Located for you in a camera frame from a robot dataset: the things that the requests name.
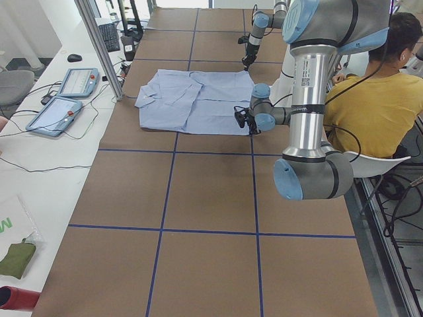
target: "table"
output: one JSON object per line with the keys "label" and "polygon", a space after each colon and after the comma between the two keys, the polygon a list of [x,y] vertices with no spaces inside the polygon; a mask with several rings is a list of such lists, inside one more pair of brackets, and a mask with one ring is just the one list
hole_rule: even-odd
{"label": "table", "polygon": [[[105,23],[108,21],[100,19],[98,22]],[[68,63],[67,56],[71,53],[82,55],[83,60],[78,63]],[[124,54],[123,52],[112,52],[110,58],[113,63],[116,63],[124,59]],[[58,54],[53,58],[41,78],[34,85],[33,90],[62,80],[66,71],[71,67],[96,67],[100,71],[100,76],[104,75],[82,23],[75,29],[70,41],[64,43]],[[106,83],[101,82],[100,79],[93,94],[82,100],[83,104],[96,96]],[[18,110],[41,110],[43,105],[40,100],[47,93],[47,90],[48,88],[45,88],[28,96]],[[0,150],[3,152],[1,158],[30,170],[57,166],[90,166],[94,160],[98,142],[112,114],[114,104],[112,90],[110,87],[106,87],[93,104],[98,110],[98,117],[86,136],[79,140],[72,139],[67,135],[49,138],[31,133],[6,136],[19,132],[18,128],[9,122],[0,134]],[[95,115],[95,109],[87,106],[66,132],[74,137],[82,136]],[[13,116],[12,120],[21,129],[24,129],[33,117],[34,114],[22,112]],[[73,168],[28,173],[3,161],[0,162],[2,179],[0,201],[18,195],[28,208],[28,212],[34,219],[44,241],[27,267],[24,277],[17,280],[14,277],[1,276],[0,282],[2,285],[35,291],[42,290],[88,172],[89,168]],[[0,315],[29,316],[30,313],[1,311]]]}
{"label": "table", "polygon": [[[286,201],[288,128],[254,138],[139,128],[159,68],[240,71],[250,12],[156,9],[33,316],[377,316],[344,198]],[[250,68],[279,76],[275,30]]]}

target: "yellow shirt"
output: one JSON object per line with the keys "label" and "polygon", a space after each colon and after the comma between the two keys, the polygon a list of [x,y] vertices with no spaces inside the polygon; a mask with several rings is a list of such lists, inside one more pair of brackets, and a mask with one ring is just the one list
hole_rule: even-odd
{"label": "yellow shirt", "polygon": [[[352,77],[328,93],[327,100],[357,83]],[[423,79],[398,73],[380,79],[367,79],[326,105],[324,124],[334,124],[351,131],[360,141],[362,154],[389,158],[416,116],[423,111]],[[331,131],[329,142],[342,152],[358,152],[357,141],[345,131]]]}

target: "computer mouse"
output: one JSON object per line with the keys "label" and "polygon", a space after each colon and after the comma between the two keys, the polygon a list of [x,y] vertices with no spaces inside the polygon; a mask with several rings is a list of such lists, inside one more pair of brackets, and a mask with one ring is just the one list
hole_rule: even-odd
{"label": "computer mouse", "polygon": [[67,61],[73,63],[75,61],[82,61],[82,56],[78,54],[71,54],[67,57]]}

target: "black hair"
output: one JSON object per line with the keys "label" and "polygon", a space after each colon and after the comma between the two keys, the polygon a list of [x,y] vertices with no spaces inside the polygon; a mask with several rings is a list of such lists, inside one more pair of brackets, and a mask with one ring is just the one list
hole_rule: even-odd
{"label": "black hair", "polygon": [[387,41],[380,48],[369,51],[369,61],[381,61],[385,46],[387,47],[387,61],[394,61],[400,57],[403,50],[412,51],[423,36],[420,21],[411,13],[395,13],[389,23]]}

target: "chair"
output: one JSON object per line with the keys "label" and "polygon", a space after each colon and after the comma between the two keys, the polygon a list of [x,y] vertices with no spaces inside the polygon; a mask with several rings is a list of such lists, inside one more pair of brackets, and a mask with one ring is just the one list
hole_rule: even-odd
{"label": "chair", "polygon": [[0,72],[0,108],[19,104],[34,85],[31,71]]}
{"label": "chair", "polygon": [[354,178],[366,178],[372,177],[376,175],[384,175],[384,173],[388,172],[392,168],[394,168],[399,163],[408,160],[411,157],[403,157],[403,158],[375,158],[375,157],[368,157],[367,155],[360,154],[357,157],[357,153],[353,151],[347,151],[343,153],[347,156],[349,161],[351,162],[352,171],[354,173]]}

